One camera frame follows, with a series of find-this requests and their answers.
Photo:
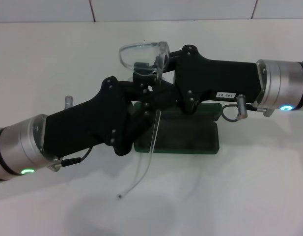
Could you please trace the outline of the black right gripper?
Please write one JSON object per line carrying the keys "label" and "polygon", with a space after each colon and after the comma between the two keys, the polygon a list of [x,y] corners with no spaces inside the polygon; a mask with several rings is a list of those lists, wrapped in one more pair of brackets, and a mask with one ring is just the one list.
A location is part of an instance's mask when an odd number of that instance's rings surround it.
{"label": "black right gripper", "polygon": [[253,103],[261,91],[255,63],[207,59],[194,45],[174,52],[139,55],[133,73],[162,74],[173,70],[174,82],[161,82],[162,111],[179,108],[185,114],[193,114],[203,101],[234,102],[240,94],[247,103]]}

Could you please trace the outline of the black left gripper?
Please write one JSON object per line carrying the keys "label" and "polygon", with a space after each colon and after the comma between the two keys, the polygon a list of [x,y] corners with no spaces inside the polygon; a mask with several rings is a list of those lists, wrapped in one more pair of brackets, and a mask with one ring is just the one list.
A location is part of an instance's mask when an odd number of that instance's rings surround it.
{"label": "black left gripper", "polygon": [[[150,128],[153,128],[153,143],[161,111],[176,105],[173,91],[149,92],[148,86],[153,87],[155,83],[155,72],[133,72],[126,81],[118,81],[114,76],[104,79],[100,91],[92,99],[47,116],[44,151],[65,157],[104,143],[122,156],[128,154],[131,144]],[[141,103],[130,115],[125,97]],[[124,138],[126,122],[128,141]]]}

